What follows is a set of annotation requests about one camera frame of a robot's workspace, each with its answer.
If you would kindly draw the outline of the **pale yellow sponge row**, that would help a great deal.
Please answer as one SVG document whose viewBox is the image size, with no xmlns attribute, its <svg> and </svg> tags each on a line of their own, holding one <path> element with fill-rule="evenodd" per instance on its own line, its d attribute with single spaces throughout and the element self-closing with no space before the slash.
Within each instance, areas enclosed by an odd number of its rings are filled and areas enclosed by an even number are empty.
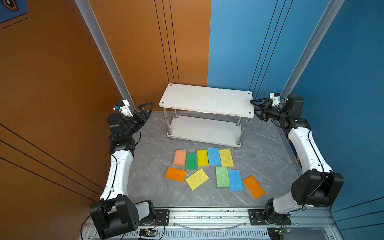
<svg viewBox="0 0 384 240">
<path fill-rule="evenodd" d="M 222 167 L 233 168 L 234 161 L 230 149 L 219 150 Z"/>
</svg>

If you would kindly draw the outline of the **light green sponge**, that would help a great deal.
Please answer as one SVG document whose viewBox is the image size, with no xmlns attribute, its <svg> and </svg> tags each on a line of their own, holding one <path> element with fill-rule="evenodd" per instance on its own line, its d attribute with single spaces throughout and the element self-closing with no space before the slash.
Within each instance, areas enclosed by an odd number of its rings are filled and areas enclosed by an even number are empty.
<svg viewBox="0 0 384 240">
<path fill-rule="evenodd" d="M 218 188 L 228 188 L 230 186 L 227 167 L 216 167 L 216 182 Z"/>
</svg>

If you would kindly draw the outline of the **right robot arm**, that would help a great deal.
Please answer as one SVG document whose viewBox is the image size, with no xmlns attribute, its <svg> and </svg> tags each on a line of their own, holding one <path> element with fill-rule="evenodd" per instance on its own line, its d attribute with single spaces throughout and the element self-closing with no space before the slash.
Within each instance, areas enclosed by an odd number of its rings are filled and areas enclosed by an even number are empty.
<svg viewBox="0 0 384 240">
<path fill-rule="evenodd" d="M 343 176 L 322 156 L 309 122 L 301 117 L 304 98 L 290 94 L 284 104 L 280 99 L 280 94 L 273 93 L 269 98 L 250 101 L 260 120 L 271 120 L 283 130 L 301 170 L 289 193 L 266 203 L 259 217 L 269 225 L 288 223 L 291 213 L 298 210 L 332 206 L 344 184 Z"/>
</svg>

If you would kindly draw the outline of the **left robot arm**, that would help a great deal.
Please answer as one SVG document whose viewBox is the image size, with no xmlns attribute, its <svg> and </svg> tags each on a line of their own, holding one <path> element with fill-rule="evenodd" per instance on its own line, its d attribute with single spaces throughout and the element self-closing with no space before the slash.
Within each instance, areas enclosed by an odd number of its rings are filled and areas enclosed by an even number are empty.
<svg viewBox="0 0 384 240">
<path fill-rule="evenodd" d="M 111 135 L 108 153 L 111 166 L 106 186 L 99 201 L 91 204 L 91 219 L 102 240 L 136 231 L 140 221 L 156 217 L 150 200 L 134 204 L 128 197 L 128 178 L 137 142 L 133 136 L 141 131 L 152 114 L 152 102 L 139 105 L 131 112 L 127 100 L 117 102 L 115 113 L 107 118 Z"/>
</svg>

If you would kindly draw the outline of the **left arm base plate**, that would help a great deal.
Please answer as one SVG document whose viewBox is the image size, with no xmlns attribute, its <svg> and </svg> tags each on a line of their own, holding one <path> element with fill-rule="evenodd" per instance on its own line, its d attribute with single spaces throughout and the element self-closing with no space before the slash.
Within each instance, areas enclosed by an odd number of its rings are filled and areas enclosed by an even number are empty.
<svg viewBox="0 0 384 240">
<path fill-rule="evenodd" d="M 169 209 L 155 209 L 154 217 L 147 217 L 140 221 L 139 226 L 168 226 L 170 220 Z"/>
</svg>

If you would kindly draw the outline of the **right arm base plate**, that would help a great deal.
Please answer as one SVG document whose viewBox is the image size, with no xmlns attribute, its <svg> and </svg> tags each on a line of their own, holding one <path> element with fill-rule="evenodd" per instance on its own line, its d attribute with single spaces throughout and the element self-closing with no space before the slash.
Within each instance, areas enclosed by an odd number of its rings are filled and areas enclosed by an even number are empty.
<svg viewBox="0 0 384 240">
<path fill-rule="evenodd" d="M 290 226 L 292 224 L 289 215 L 277 214 L 275 212 L 267 213 L 262 209 L 249 209 L 249 219 L 252 226 L 264 226 L 264 225 L 285 225 Z"/>
</svg>

